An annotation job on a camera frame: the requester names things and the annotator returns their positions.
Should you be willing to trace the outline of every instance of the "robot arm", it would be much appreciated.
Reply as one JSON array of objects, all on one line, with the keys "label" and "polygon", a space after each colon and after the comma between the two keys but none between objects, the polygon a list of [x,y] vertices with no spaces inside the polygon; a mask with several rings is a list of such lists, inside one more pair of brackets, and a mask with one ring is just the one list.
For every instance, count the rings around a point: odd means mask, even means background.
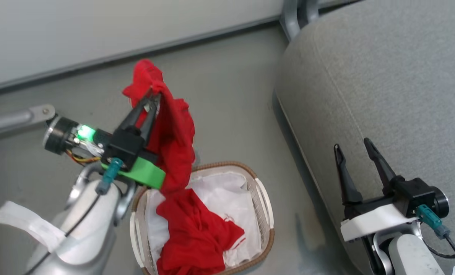
[{"label": "robot arm", "polygon": [[[124,218],[138,184],[161,187],[164,172],[154,166],[157,156],[148,144],[160,95],[147,92],[112,133],[64,117],[56,118],[44,137],[44,148],[61,155],[67,152],[83,167],[67,200],[65,211],[53,221],[65,240],[53,253],[39,246],[26,274],[101,274],[115,242],[114,227]],[[142,111],[148,108],[141,126]],[[92,174],[103,175],[91,181]],[[122,193],[117,182],[127,186]]]},{"label": "robot arm", "polygon": [[343,151],[336,144],[336,169],[345,211],[343,239],[363,242],[376,275],[443,274],[423,242],[420,223],[431,226],[440,239],[451,243],[450,230],[441,221],[449,213],[446,195],[420,178],[406,181],[396,175],[370,139],[364,139],[364,144],[379,172],[383,196],[362,199],[346,169]]}]

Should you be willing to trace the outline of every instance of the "red cloth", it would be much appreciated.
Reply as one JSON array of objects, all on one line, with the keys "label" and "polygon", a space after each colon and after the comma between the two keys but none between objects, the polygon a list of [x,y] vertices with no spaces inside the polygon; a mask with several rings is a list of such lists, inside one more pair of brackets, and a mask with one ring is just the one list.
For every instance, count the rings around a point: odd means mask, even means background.
[{"label": "red cloth", "polygon": [[212,275],[226,268],[223,251],[245,234],[210,212],[194,190],[176,192],[156,212],[168,220],[170,239],[156,262],[159,275]]},{"label": "red cloth", "polygon": [[[134,68],[133,83],[123,94],[136,106],[150,87],[154,94],[161,94],[161,102],[147,149],[158,155],[156,165],[166,173],[161,193],[167,196],[189,184],[195,160],[192,147],[195,127],[189,105],[183,99],[173,99],[163,82],[162,72],[151,61],[141,60]],[[145,117],[146,111],[138,120],[138,126]]]}]

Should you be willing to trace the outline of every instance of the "white plastic basket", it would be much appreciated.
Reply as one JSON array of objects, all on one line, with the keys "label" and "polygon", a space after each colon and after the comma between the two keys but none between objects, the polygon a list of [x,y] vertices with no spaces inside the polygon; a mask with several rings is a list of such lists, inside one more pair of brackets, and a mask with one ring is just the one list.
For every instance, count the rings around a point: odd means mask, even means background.
[{"label": "white plastic basket", "polygon": [[[267,257],[271,246],[273,245],[273,239],[275,238],[270,199],[268,198],[265,187],[249,167],[239,162],[219,162],[196,167],[193,169],[192,176],[208,176],[225,172],[242,174],[247,179],[247,189],[252,196],[253,206],[260,229],[262,252],[237,266],[226,268],[226,270],[218,273],[218,275],[231,275],[259,264]],[[145,275],[157,275],[154,270],[154,263],[151,257],[147,237],[145,217],[147,192],[148,190],[146,188],[139,189],[133,201],[133,212],[130,221],[131,243],[135,258],[143,270],[143,273]]]}]

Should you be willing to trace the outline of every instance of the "sofa cushion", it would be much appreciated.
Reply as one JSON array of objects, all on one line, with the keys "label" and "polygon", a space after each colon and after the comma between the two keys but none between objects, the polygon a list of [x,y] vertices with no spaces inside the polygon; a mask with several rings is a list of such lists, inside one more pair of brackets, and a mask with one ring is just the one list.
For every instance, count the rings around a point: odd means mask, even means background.
[{"label": "sofa cushion", "polygon": [[[290,43],[276,92],[338,231],[333,145],[364,199],[374,198],[382,184],[364,148],[369,137],[397,174],[446,193],[443,221],[455,242],[455,0],[366,0],[323,16]],[[422,231],[453,254],[428,226]],[[369,273],[362,246],[345,248]],[[455,260],[437,261],[452,273]]]}]

